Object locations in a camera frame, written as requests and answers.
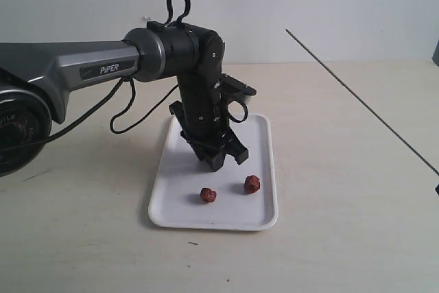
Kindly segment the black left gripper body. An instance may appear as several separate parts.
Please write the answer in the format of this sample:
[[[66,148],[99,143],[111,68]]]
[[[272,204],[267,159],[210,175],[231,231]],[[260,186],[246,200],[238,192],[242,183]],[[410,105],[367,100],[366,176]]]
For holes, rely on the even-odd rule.
[[[181,137],[191,146],[200,161],[204,161],[207,154],[214,152],[224,152],[226,156],[232,156],[239,165],[248,159],[247,147],[242,144],[230,127],[230,122],[240,124],[248,118],[247,104],[240,101],[236,103],[244,110],[242,119],[237,119],[230,114],[228,105],[222,96],[219,104],[214,105],[212,113],[185,112],[183,103],[179,101],[169,106],[170,113],[180,124]]]

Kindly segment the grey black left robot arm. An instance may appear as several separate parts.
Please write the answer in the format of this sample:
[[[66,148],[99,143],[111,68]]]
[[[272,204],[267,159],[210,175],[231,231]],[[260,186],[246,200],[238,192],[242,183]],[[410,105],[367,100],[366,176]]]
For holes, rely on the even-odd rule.
[[[180,99],[169,111],[195,155],[219,170],[248,149],[230,128],[232,102],[255,90],[222,71],[225,45],[217,32],[186,23],[156,22],[121,41],[1,44],[1,174],[33,161],[56,136],[71,92],[115,80],[153,82],[176,77]]]

